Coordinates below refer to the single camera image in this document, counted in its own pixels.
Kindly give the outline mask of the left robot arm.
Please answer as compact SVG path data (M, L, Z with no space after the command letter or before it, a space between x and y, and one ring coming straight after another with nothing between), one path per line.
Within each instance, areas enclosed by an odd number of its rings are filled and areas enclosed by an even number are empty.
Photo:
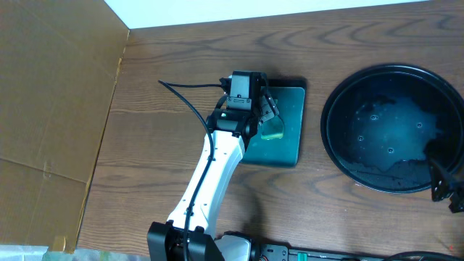
M215 237L218 214L231 176L240 162L273 165L277 149L273 138L283 129L276 127L278 110L269 88L258 86L250 110L228 108L239 98L230 91L217 103L207 119L204 146L194 174L175 209L165 223L154 222L147 234L151 260L258 260L260 245L240 233Z

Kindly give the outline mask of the green yellow sponge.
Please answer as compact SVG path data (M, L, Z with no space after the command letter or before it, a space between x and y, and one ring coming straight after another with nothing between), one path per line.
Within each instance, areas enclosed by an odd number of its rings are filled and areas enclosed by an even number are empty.
M284 124L279 116L264 122L261 128L261 139L273 140L283 138Z

